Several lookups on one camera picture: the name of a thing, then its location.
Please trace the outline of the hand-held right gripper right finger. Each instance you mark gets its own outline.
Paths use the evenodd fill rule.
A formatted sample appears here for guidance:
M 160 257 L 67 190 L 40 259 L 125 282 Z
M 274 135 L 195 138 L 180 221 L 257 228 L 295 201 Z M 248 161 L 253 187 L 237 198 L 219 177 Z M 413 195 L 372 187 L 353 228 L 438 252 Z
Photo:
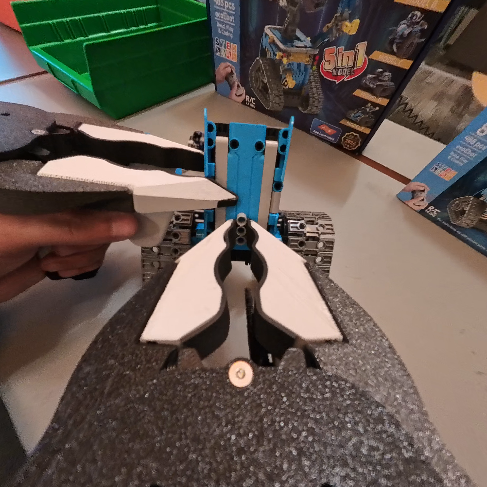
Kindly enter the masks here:
M 247 222 L 251 271 L 257 280 L 251 331 L 267 354 L 344 340 L 307 262 L 253 220 Z

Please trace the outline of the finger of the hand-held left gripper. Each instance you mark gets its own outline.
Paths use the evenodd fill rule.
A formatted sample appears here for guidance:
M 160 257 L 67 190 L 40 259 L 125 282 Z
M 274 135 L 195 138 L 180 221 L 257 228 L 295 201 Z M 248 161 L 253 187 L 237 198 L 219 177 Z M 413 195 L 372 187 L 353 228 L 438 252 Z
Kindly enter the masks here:
M 126 187 L 132 194 L 138 221 L 131 242 L 139 247 L 159 244 L 176 210 L 211 209 L 238 201 L 235 194 L 204 177 L 122 167 L 89 156 L 49 161 L 37 175 Z
M 204 171 L 204 154 L 196 149 L 154 135 L 110 127 L 81 124 L 76 133 L 76 150 L 110 162 L 129 166 L 145 164 L 156 168 Z

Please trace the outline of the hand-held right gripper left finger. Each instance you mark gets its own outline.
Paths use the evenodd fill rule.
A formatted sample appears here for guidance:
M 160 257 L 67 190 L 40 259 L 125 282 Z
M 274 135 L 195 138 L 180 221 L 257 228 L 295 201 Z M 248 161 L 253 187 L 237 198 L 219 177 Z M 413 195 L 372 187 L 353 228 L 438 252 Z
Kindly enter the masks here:
M 194 348 L 201 358 L 223 344 L 229 331 L 223 282 L 233 248 L 234 221 L 228 220 L 178 259 L 141 342 Z

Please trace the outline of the blue grey tracked toy robot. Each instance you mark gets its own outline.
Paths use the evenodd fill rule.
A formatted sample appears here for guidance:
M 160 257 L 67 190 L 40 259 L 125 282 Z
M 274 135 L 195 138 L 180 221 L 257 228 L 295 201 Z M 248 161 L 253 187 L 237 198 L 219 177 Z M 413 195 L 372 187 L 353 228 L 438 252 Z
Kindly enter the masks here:
M 175 211 L 160 243 L 141 248 L 142 282 L 229 219 L 237 223 L 233 261 L 250 263 L 246 220 L 251 219 L 329 276 L 335 243 L 330 216 L 279 209 L 294 117 L 286 128 L 216 123 L 205 109 L 204 123 L 204 176 L 236 193 L 238 203 L 221 209 Z

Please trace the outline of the light grey desk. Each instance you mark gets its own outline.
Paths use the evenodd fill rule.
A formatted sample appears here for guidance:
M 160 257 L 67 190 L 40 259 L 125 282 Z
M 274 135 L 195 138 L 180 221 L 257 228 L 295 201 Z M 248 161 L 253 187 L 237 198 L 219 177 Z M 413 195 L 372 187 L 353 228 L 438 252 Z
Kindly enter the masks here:
M 397 198 L 404 182 L 292 131 L 280 207 L 324 211 L 330 277 L 306 265 L 346 336 L 249 358 L 231 264 L 230 332 L 199 364 L 142 343 L 169 274 L 142 285 L 114 243 L 93 279 L 45 278 L 1 304 L 1 401 L 27 453 L 13 486 L 486 486 L 486 257 Z

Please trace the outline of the person's left hand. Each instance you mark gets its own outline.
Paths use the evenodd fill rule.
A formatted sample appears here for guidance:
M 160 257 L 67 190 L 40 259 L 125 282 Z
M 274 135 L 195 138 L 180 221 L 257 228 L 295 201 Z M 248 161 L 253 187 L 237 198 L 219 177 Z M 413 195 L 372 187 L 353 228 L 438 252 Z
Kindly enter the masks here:
M 110 244 L 136 232 L 136 218 L 122 212 L 1 214 L 1 302 L 39 283 L 47 272 L 72 277 L 100 268 Z

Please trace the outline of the green plastic bin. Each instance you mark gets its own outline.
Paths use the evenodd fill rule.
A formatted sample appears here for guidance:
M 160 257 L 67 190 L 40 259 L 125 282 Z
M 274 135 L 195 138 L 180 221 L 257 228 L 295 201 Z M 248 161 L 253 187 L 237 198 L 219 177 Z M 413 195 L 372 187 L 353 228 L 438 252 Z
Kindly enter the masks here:
M 213 81 L 198 1 L 12 2 L 41 68 L 121 119 Z

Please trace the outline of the large robot kit box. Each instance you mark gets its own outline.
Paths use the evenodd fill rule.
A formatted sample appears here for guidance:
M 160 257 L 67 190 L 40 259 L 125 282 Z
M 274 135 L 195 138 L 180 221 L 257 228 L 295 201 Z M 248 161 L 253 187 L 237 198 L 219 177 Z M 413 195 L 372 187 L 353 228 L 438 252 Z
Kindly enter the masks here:
M 216 92 L 361 153 L 450 1 L 206 1 Z

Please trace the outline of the small robot kit box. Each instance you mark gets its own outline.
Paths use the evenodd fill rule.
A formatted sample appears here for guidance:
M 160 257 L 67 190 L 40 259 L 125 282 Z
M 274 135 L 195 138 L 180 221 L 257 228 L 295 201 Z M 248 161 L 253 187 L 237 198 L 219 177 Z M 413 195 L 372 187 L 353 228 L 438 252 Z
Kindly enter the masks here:
M 397 198 L 486 256 L 486 109 Z

